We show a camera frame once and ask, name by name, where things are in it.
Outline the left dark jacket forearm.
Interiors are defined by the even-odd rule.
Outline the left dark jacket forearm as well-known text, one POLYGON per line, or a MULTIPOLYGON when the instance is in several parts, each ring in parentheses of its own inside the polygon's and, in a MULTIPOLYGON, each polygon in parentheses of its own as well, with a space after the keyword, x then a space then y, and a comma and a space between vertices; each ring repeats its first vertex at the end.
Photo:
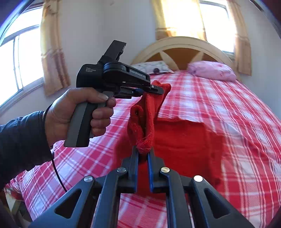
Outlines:
POLYGON ((37 111, 1 125, 1 189, 21 172, 52 160, 43 117, 37 111))

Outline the person's left hand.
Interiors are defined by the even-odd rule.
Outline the person's left hand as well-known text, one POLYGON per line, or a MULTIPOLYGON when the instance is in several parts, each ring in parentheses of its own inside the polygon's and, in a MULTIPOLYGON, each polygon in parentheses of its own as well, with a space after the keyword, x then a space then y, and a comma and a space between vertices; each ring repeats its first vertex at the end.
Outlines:
POLYGON ((66 139, 74 110, 79 103, 83 102, 107 103, 105 107, 94 110, 90 122, 94 137, 105 134, 106 127, 110 125, 110 118, 114 113, 116 99, 109 98, 94 88, 71 88, 55 100, 47 112, 44 112, 46 116, 45 134, 49 147, 52 147, 57 141, 66 139))

